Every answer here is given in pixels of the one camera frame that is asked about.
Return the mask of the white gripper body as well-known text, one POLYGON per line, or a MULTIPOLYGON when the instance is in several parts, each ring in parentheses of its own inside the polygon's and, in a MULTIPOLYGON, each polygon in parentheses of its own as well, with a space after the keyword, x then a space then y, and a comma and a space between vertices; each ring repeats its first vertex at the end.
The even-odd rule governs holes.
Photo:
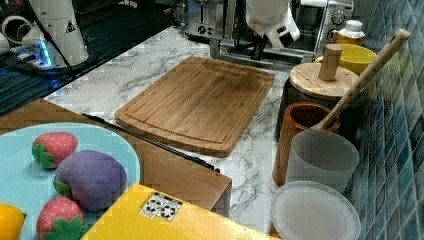
POLYGON ((291 13, 261 17, 247 15, 247 24, 256 35, 268 40, 274 49, 287 47, 300 37, 300 30, 291 13))

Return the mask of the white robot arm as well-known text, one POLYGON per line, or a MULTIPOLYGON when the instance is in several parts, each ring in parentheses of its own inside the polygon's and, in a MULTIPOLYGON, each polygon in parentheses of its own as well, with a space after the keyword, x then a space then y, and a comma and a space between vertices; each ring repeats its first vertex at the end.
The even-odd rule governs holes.
POLYGON ((246 23, 274 49, 282 49, 300 37, 290 3, 291 0, 246 0, 246 23))

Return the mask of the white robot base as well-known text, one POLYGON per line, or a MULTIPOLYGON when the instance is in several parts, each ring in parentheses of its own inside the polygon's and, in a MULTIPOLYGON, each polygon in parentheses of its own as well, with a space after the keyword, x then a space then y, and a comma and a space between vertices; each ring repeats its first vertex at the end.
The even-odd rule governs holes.
POLYGON ((42 71, 72 69, 89 59, 72 0, 26 0, 34 20, 8 15, 1 33, 19 59, 42 71))

